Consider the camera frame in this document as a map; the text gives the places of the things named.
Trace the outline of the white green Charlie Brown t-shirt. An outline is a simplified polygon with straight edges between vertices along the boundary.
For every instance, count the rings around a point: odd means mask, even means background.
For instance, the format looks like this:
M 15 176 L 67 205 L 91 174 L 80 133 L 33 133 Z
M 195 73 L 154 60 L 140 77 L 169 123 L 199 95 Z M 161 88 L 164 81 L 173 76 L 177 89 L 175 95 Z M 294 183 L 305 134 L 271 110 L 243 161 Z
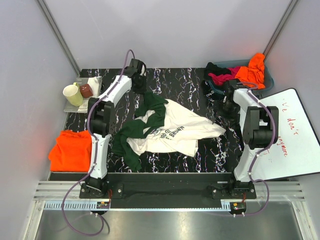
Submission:
M 220 125 L 179 103 L 146 92 L 135 119 L 114 135 L 111 151 L 137 172 L 142 169 L 140 156 L 145 152 L 178 152 L 194 157 L 199 140 L 218 138 L 225 132 Z

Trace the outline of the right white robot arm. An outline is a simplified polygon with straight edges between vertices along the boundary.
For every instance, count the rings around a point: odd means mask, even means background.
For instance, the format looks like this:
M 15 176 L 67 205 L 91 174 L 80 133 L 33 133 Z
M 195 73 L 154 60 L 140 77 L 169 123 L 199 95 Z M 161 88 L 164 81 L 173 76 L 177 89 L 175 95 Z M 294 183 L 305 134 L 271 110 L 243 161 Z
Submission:
M 227 185 L 228 195 L 239 198 L 249 187 L 261 179 L 253 179 L 253 169 L 258 157 L 277 142 L 279 109 L 266 106 L 254 95 L 258 85 L 232 79 L 223 85 L 224 99 L 221 115 L 239 124 L 244 150 L 233 171 L 234 181 Z

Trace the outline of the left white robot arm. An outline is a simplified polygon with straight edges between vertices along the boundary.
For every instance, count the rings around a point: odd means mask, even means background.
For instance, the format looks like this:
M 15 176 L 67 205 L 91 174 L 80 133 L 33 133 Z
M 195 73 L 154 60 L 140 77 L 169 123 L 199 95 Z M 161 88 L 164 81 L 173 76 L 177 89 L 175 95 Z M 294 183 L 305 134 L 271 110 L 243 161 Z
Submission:
M 146 70 L 144 62 L 131 59 L 129 66 L 121 70 L 105 92 L 88 101 L 87 130 L 91 135 L 92 148 L 85 185 L 97 198 L 108 193 L 107 156 L 109 141 L 116 128 L 115 107 L 128 91 L 136 94 L 146 91 Z

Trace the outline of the magenta garment in basket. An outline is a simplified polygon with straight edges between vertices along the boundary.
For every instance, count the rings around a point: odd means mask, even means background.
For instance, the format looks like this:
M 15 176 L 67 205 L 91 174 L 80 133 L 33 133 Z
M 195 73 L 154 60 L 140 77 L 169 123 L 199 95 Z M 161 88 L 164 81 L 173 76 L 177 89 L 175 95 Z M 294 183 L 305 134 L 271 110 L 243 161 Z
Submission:
M 222 86 L 224 82 L 235 79 L 240 68 L 241 68 L 240 66 L 229 67 L 227 68 L 227 70 L 229 70 L 230 73 L 218 74 L 214 72 L 214 73 L 209 73 L 208 76 L 212 79 L 212 81 L 216 86 Z

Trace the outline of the orange t-shirt in basket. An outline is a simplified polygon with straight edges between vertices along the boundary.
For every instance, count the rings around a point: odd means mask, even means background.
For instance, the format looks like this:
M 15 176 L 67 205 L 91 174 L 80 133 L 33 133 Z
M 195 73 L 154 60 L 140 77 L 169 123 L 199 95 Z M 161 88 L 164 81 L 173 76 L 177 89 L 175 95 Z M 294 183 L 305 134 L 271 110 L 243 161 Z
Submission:
M 263 53 L 256 53 L 249 61 L 248 66 L 241 66 L 235 75 L 236 79 L 241 82 L 246 82 L 247 86 L 252 87 L 248 83 L 254 83 L 258 89 L 264 89 L 265 81 L 265 55 Z

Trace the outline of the black garment in basket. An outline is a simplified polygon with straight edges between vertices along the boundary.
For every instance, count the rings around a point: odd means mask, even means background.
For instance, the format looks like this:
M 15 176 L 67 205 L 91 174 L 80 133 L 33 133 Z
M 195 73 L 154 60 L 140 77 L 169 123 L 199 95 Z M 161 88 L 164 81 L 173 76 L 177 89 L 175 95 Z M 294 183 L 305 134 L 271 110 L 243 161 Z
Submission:
M 203 71 L 203 77 L 205 80 L 211 79 L 209 74 L 213 74 L 218 77 L 223 75 L 231 75 L 232 72 L 228 68 L 219 67 L 216 64 L 213 64 L 212 62 L 208 62 Z

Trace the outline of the teal laundry basket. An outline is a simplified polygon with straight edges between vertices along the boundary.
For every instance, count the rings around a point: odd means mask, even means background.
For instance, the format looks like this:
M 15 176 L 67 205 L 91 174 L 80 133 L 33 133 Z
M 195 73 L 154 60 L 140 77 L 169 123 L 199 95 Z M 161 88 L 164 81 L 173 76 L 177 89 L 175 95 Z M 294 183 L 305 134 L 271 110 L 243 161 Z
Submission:
M 248 59 L 244 60 L 230 60 L 230 61 L 220 61 L 220 62 L 215 62 L 215 65 L 217 65 L 220 68 L 234 68 L 238 66 L 247 66 L 249 64 Z M 210 86 L 210 88 L 213 90 L 214 93 L 219 94 L 219 95 L 224 95 L 224 89 L 220 86 L 215 86 L 214 82 L 212 80 L 209 80 L 209 77 L 206 76 L 205 82 Z M 267 92 L 271 90 L 274 87 L 274 79 L 272 78 L 271 74 L 268 71 L 268 68 L 264 68 L 264 85 L 265 88 L 261 90 L 255 90 L 255 94 L 263 94 L 264 92 Z

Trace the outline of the pale yellow mug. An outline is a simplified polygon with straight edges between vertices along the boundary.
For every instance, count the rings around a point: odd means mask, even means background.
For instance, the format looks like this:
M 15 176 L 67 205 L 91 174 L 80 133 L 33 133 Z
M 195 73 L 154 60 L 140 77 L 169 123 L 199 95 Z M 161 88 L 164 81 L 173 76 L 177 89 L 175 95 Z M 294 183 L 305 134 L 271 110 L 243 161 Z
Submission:
M 77 82 L 67 85 L 63 89 L 62 93 L 71 105 L 79 107 L 83 104 L 83 96 L 80 92 L 80 86 Z

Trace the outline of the whiteboard with red writing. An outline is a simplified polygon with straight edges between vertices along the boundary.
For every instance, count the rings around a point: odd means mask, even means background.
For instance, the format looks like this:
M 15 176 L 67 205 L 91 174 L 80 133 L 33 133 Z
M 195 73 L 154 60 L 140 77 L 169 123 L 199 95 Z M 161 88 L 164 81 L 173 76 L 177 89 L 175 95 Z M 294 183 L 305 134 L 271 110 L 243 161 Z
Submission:
M 277 142 L 257 158 L 252 178 L 273 180 L 318 173 L 320 143 L 293 88 L 261 100 L 279 110 Z

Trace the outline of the folded orange t-shirt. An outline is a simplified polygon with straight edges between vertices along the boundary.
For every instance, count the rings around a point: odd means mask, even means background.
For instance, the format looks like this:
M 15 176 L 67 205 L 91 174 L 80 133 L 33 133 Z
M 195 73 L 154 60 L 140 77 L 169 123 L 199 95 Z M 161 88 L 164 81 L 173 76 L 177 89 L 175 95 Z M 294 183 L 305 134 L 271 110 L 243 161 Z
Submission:
M 87 130 L 61 131 L 48 155 L 50 170 L 52 172 L 88 172 L 91 165 L 91 140 Z

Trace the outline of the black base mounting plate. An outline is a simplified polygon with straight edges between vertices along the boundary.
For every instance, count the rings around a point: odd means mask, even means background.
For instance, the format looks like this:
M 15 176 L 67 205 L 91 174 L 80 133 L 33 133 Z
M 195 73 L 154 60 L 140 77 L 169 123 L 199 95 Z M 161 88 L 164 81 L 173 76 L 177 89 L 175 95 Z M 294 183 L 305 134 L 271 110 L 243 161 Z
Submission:
M 201 195 L 213 199 L 253 200 L 257 198 L 251 181 L 240 182 L 232 173 L 109 173 L 102 191 L 81 184 L 79 197 L 124 199 L 135 194 L 147 196 Z

